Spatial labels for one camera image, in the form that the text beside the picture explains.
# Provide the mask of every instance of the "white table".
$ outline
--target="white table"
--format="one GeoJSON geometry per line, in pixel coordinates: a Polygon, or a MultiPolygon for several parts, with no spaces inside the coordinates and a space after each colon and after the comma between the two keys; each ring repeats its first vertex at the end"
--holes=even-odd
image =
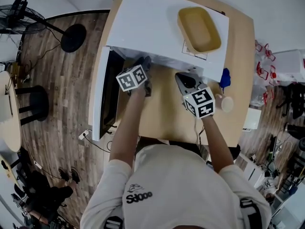
{"type": "MultiPolygon", "coordinates": [[[[5,94],[5,85],[8,85],[9,81],[9,73],[7,71],[1,72],[0,95],[5,94]]],[[[8,94],[10,96],[10,106],[13,116],[11,119],[0,123],[0,139],[5,142],[11,151],[18,152],[21,147],[21,125],[14,84],[10,86],[8,94]]]]}

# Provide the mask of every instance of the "wooden table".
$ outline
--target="wooden table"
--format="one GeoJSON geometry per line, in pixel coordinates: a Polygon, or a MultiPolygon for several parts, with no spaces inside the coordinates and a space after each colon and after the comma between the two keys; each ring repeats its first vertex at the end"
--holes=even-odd
{"type": "MultiPolygon", "coordinates": [[[[5,85],[8,85],[10,75],[7,71],[0,73],[0,94],[5,94],[5,85]]],[[[19,108],[17,106],[17,98],[12,84],[8,90],[10,96],[10,106],[13,116],[11,119],[0,123],[0,139],[2,139],[7,147],[13,151],[18,152],[21,147],[21,125],[19,108]]]]}
{"type": "MultiPolygon", "coordinates": [[[[225,89],[225,95],[234,100],[234,109],[226,114],[217,110],[214,118],[229,146],[236,146],[241,135],[247,109],[250,102],[254,73],[254,24],[253,20],[217,0],[189,0],[217,11],[224,11],[229,17],[229,38],[225,67],[230,70],[231,86],[225,89]]],[[[102,47],[107,38],[122,0],[115,0],[107,22],[97,54],[91,83],[89,104],[89,124],[92,125],[93,99],[95,93],[96,75],[102,47]]],[[[202,122],[196,121],[191,113],[182,106],[182,96],[176,84],[176,70],[155,65],[152,68],[152,97],[147,98],[141,117],[140,135],[166,140],[197,142],[197,133],[202,128],[202,122]]],[[[220,91],[217,83],[209,84],[213,93],[220,91]]],[[[118,122],[126,106],[127,97],[120,93],[118,104],[118,122]]],[[[205,133],[202,134],[202,144],[207,144],[205,133]]]]}
{"type": "Polygon", "coordinates": [[[15,183],[18,187],[20,187],[20,185],[18,184],[16,177],[14,175],[14,172],[12,171],[10,164],[4,159],[4,157],[2,155],[0,155],[0,169],[2,170],[2,172],[5,172],[6,176],[11,179],[11,181],[13,183],[15,183]]]}

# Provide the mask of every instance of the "white wall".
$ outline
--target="white wall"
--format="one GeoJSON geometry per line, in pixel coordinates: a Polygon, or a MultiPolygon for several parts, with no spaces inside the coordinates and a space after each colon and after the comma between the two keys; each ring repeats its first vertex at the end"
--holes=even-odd
{"type": "Polygon", "coordinates": [[[293,216],[297,218],[301,223],[305,220],[304,195],[305,195],[305,185],[303,183],[300,183],[297,192],[293,194],[285,204],[285,208],[289,210],[289,212],[293,214],[293,216]]]}
{"type": "Polygon", "coordinates": [[[21,35],[11,35],[11,38],[16,44],[8,35],[0,34],[0,62],[16,60],[21,35]]]}
{"type": "Polygon", "coordinates": [[[285,229],[299,229],[302,223],[285,207],[274,217],[272,222],[278,225],[280,222],[285,224],[285,229]]]}
{"type": "Polygon", "coordinates": [[[0,202],[0,226],[3,229],[12,229],[13,223],[20,227],[21,225],[6,209],[6,207],[0,202]]]}

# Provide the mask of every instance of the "white t-shirt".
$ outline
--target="white t-shirt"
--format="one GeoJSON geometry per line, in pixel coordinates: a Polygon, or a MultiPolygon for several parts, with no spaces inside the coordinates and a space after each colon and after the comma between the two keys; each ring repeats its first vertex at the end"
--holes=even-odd
{"type": "Polygon", "coordinates": [[[126,229],[243,229],[241,198],[258,206],[264,229],[269,225],[269,204],[235,165],[217,174],[191,151],[153,145],[137,154],[134,170],[132,174],[120,160],[109,162],[82,216],[81,229],[103,229],[120,206],[126,229]]]}

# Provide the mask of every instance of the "wooden floor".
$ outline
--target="wooden floor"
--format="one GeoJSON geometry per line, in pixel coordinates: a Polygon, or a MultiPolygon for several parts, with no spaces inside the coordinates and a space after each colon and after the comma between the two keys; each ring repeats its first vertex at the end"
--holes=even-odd
{"type": "Polygon", "coordinates": [[[301,116],[297,119],[292,118],[292,114],[282,117],[283,109],[276,109],[276,105],[281,104],[284,99],[284,92],[279,87],[274,89],[274,100],[269,100],[266,106],[263,106],[260,123],[257,130],[251,132],[242,132],[239,140],[239,145],[244,154],[255,154],[258,164],[265,161],[269,150],[267,149],[270,144],[271,135],[278,135],[280,144],[283,143],[281,151],[275,158],[276,167],[279,171],[285,171],[287,161],[292,153],[297,149],[297,139],[290,136],[287,132],[283,132],[285,123],[292,125],[303,126],[304,117],[301,116]]]}
{"type": "MultiPolygon", "coordinates": [[[[80,141],[78,136],[88,126],[88,107],[90,96],[90,82],[92,68],[95,61],[98,45],[107,13],[86,14],[70,16],[51,20],[50,23],[65,29],[75,23],[83,24],[87,29],[84,45],[74,53],[65,53],[60,47],[48,52],[37,66],[31,71],[30,86],[43,86],[50,102],[50,114],[44,122],[32,122],[24,125],[26,139],[36,161],[43,168],[58,176],[58,168],[70,170],[75,167],[81,176],[81,183],[76,192],[67,199],[66,208],[60,208],[60,213],[75,226],[79,226],[82,212],[84,211],[91,195],[93,194],[100,177],[103,166],[108,160],[108,154],[94,147],[88,141],[80,141]]],[[[24,38],[21,53],[21,63],[36,63],[37,58],[47,50],[58,45],[58,41],[48,30],[38,34],[27,35],[24,38]]],[[[282,118],[282,110],[275,106],[281,102],[283,92],[275,90],[275,99],[269,101],[262,108],[261,121],[258,130],[243,132],[240,146],[243,153],[256,153],[258,162],[263,162],[267,155],[270,135],[277,135],[284,127],[285,122],[303,125],[303,118],[292,120],[291,116],[282,118]]],[[[28,104],[28,96],[20,98],[20,105],[28,104]]],[[[284,141],[287,134],[280,132],[280,140],[284,141]]],[[[105,136],[99,146],[106,146],[112,137],[105,136]]],[[[290,153],[295,150],[297,140],[290,137],[293,146],[286,142],[283,145],[276,163],[279,170],[283,170],[290,153]]],[[[48,177],[49,182],[55,185],[58,179],[48,177]]]]}

